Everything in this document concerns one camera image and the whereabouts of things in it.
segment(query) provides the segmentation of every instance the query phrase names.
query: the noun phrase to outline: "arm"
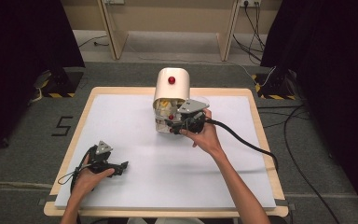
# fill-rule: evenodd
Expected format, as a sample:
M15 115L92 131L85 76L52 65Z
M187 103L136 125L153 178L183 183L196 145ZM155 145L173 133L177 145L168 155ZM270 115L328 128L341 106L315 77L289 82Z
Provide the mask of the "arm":
M204 112L207 118L212 117L211 111L204 109ZM269 223L269 218L260 202L249 190L229 162L226 153L220 145L219 138L217 137L216 127L210 123L205 123L201 133L192 133L188 130L181 130L181 134L194 141L193 147L199 146L212 156L226 181L228 191L237 207L242 222L244 224Z
M61 224L76 223L77 211L84 197L92 191L104 178L111 175L115 170L108 169L99 174L94 174L88 168L83 169L72 189L71 196L69 197L68 204L66 205L65 212L63 213Z

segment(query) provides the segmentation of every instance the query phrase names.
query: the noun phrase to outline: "white paper sheet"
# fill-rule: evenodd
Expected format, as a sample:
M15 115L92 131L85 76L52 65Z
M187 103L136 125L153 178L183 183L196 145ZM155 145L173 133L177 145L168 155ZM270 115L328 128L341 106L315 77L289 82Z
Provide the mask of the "white paper sheet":
M213 119L225 123L259 147L249 101L244 96L207 96ZM114 150L110 163L129 166L121 176L104 179L83 201L84 208L232 209L227 186L211 156L182 135L155 130L153 95L97 95L70 162L68 173L100 140ZM274 208L262 154L217 127L234 168L266 209ZM70 183L55 202L66 206Z

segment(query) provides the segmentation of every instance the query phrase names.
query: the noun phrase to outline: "finger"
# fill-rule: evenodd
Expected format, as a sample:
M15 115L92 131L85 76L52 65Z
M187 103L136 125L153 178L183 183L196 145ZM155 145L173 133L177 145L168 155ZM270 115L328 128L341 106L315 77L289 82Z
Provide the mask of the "finger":
M87 154L86 158L83 161L83 164L87 164L89 162L89 155L90 154Z
M203 112L205 113L205 117L211 119L212 118L212 111L209 109L203 109Z
M191 138L191 139L193 139L193 137L194 137L195 135L197 135L196 133L192 133L191 131L189 131L189 130L187 130L187 129L181 129L181 130L179 131L179 133L181 133L182 135L184 135L184 136L186 136L186 137L189 137L189 138Z
M107 169L107 170L104 170L104 171L98 173L97 176L100 177L100 179L104 179L105 177L112 175L114 172L115 172L115 169L110 168L110 169Z

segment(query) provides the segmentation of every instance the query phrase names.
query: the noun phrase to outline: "red button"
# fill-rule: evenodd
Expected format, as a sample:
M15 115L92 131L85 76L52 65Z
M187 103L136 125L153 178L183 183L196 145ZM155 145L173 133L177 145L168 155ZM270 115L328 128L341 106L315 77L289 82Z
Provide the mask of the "red button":
M175 84L175 77L169 77L168 82L172 85Z

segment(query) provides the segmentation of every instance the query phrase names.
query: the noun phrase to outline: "robotic hand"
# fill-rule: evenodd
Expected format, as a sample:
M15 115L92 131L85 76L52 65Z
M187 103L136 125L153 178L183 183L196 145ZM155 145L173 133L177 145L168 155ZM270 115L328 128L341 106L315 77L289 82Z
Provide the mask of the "robotic hand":
M89 160L87 162L88 168L94 173L98 174L104 170L114 168L115 172L108 177L113 175L122 175L123 171L127 168L129 162L125 161L118 164L111 164L107 161L113 149L108 146L105 142L100 141L98 146L93 146L89 149Z
M169 119L165 119L165 122L171 127L171 132L179 134L181 129L186 129L192 133L200 133L205 123L205 113L202 111L209 105L195 101L186 100L178 109L181 114L180 122L173 122Z

